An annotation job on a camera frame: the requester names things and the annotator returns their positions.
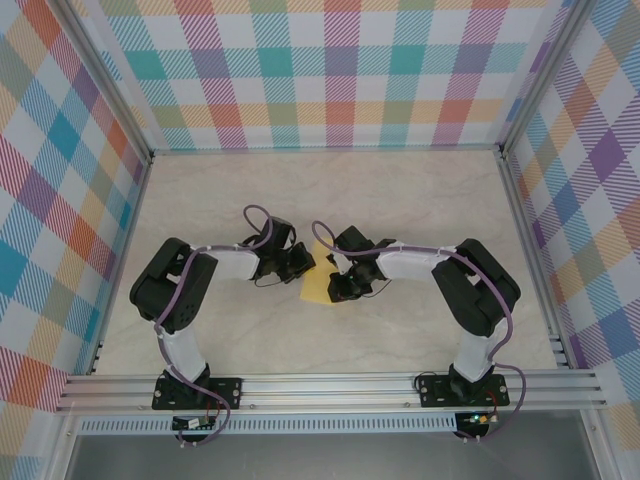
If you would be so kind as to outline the yellow cloth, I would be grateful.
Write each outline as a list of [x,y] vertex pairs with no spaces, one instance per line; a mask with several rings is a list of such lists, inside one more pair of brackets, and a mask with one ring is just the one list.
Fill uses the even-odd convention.
[[312,250],[315,266],[307,271],[302,279],[300,299],[310,303],[331,305],[328,293],[330,275],[337,273],[337,268],[327,259],[329,250],[318,241],[315,241]]

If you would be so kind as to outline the grey metal panel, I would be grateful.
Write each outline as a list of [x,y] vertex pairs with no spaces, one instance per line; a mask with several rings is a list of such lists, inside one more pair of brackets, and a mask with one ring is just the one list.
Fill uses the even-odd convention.
[[82,436],[63,480],[601,480],[580,440],[463,444],[428,434]]

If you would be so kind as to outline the wide aluminium mounting rail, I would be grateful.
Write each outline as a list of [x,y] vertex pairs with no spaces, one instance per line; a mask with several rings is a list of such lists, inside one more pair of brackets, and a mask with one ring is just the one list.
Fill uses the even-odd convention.
[[[606,407],[596,375],[590,370],[533,370],[518,374],[500,369],[510,404],[504,407],[428,407],[414,388],[418,373],[232,374],[241,378],[240,407],[232,414],[369,414],[399,412],[498,412],[593,410]],[[203,415],[215,410],[153,410],[158,377],[71,376],[57,405],[60,414],[118,415],[166,413]]]

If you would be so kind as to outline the thin aluminium frame rail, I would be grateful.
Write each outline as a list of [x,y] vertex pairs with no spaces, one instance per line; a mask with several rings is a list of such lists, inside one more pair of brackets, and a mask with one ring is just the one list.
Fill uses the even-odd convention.
[[282,148],[240,148],[240,149],[156,149],[154,158],[163,156],[204,156],[204,155],[248,155],[248,154],[308,154],[347,152],[414,152],[414,151],[500,151],[495,144],[423,145],[423,146],[346,146],[346,147],[282,147]]

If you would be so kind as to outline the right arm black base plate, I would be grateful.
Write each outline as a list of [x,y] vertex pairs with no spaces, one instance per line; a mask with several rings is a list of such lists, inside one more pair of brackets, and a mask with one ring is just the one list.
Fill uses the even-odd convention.
[[425,373],[414,378],[420,404],[428,407],[504,407],[510,397],[503,375],[489,373],[477,382],[457,374]]

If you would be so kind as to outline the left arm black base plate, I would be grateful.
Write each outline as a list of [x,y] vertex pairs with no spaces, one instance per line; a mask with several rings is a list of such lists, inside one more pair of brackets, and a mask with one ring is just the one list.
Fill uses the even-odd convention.
[[196,382],[199,389],[189,386],[170,374],[160,375],[156,381],[151,408],[153,410],[216,410],[224,406],[210,395],[201,392],[206,389],[222,399],[229,405],[231,410],[240,407],[242,395],[241,378],[208,377]]

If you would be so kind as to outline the aluminium side frame rail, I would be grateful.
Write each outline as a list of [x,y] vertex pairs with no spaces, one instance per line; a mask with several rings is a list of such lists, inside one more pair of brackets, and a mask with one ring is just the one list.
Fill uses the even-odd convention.
[[91,337],[87,357],[83,366],[79,368],[81,375],[95,374],[96,371],[100,369],[105,344],[115,339],[121,330],[133,324],[133,308],[126,299],[127,288],[132,284],[131,272],[127,264],[131,259],[136,227],[139,223],[141,210],[143,209],[155,160],[156,158],[152,156],[142,170],[140,185],[134,197],[133,209],[128,220],[127,229],[125,230],[122,249],[117,257],[114,271],[112,272],[112,279],[110,280],[104,311],[101,313],[97,327]]
[[532,280],[533,289],[546,324],[552,352],[556,364],[561,369],[572,369],[574,356],[571,346],[566,346],[564,329],[558,309],[552,298],[552,291],[546,282],[541,256],[537,250],[537,242],[531,226],[528,224],[524,202],[513,177],[509,161],[500,150],[495,152],[498,173],[505,190],[509,207],[514,218],[525,261]]

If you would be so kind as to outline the aluminium frame post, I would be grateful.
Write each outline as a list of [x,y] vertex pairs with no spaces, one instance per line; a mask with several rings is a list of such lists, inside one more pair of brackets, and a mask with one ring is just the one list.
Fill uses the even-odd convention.
[[143,136],[128,104],[121,95],[99,49],[87,33],[70,0],[46,0],[61,27],[80,56],[86,70],[103,94],[127,139],[147,166],[153,163],[153,153]]
[[509,161],[509,155],[514,151],[516,144],[524,135],[547,89],[556,78],[578,34],[597,3],[598,0],[575,0],[571,5],[564,23],[559,28],[556,39],[549,48],[549,53],[541,62],[540,71],[534,78],[528,95],[524,98],[521,108],[515,115],[505,140],[500,143],[499,162],[506,163]]

